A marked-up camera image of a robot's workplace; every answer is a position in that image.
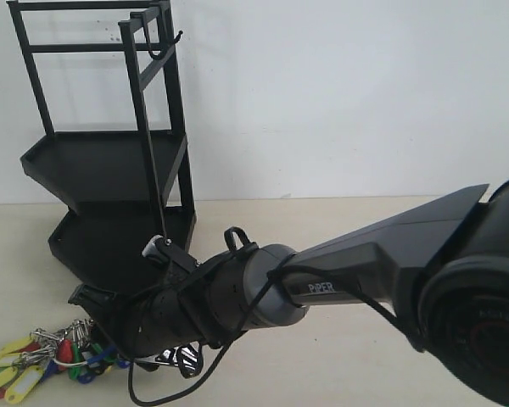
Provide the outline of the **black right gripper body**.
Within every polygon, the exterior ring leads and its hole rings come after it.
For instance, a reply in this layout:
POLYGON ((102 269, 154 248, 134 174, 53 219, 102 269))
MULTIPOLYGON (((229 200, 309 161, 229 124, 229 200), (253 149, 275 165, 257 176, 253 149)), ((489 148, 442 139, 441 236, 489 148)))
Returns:
POLYGON ((204 341, 181 293, 182 283, 196 269, 190 254, 108 256, 89 264, 69 303, 83 308, 123 356, 149 357, 204 341))

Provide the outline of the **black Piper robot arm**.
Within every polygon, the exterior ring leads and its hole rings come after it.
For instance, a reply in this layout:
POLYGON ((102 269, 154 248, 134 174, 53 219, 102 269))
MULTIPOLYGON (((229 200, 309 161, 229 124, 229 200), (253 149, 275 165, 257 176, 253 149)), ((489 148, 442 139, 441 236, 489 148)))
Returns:
POLYGON ((80 285, 82 307, 131 365, 176 367, 198 383, 246 332, 291 326, 312 306, 365 304, 488 400, 509 406, 509 180, 470 186, 296 251, 225 231, 197 263, 153 237, 143 257, 161 280, 125 295, 80 285))

